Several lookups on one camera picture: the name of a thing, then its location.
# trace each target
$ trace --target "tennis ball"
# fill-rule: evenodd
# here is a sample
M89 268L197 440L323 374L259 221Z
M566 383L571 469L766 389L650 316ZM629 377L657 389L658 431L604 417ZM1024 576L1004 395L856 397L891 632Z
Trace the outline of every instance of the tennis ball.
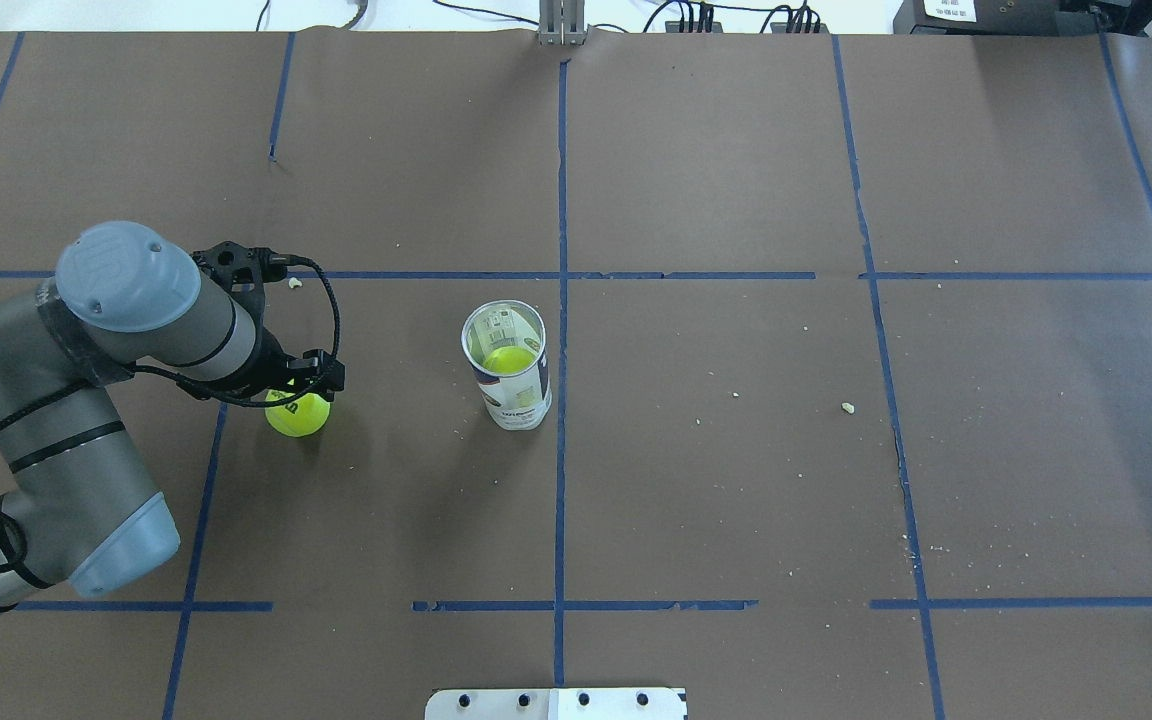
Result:
M273 402L290 396L289 392L271 389L265 400ZM310 395L293 400L287 406L266 407L265 419L270 420L272 429L287 437L305 437L323 427L329 414L332 404L311 392Z

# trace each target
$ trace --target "tennis ball can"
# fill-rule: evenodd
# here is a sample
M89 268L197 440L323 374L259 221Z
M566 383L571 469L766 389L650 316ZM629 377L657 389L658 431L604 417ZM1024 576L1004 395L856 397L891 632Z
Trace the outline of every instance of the tennis ball can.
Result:
M494 300L470 313L461 331L483 402L495 424L530 430L553 404L550 365L545 361L545 323L535 306Z

